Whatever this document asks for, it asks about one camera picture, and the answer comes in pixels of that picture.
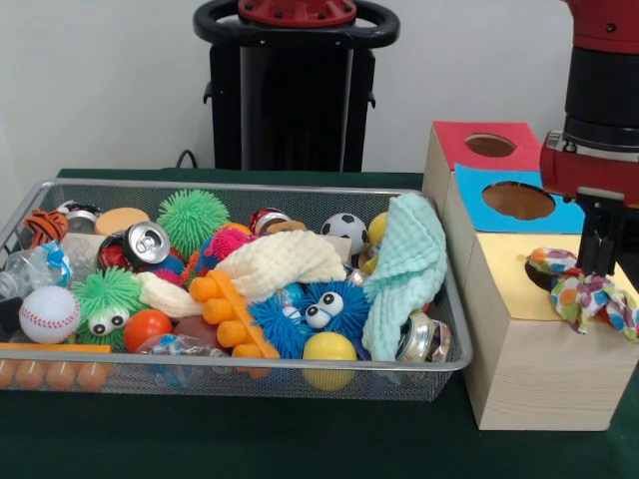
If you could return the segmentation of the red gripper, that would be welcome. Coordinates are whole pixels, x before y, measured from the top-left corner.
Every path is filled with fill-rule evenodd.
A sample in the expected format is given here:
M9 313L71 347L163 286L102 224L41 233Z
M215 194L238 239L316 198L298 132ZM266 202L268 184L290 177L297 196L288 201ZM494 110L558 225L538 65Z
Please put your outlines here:
M619 200L608 203L602 220L601 270L613 274L623 227L624 206L638 209L638 163L559 152L543 146L540 156L543 189L570 199L578 196ZM578 263L584 273L598 273L600 202L582 205L584 223Z

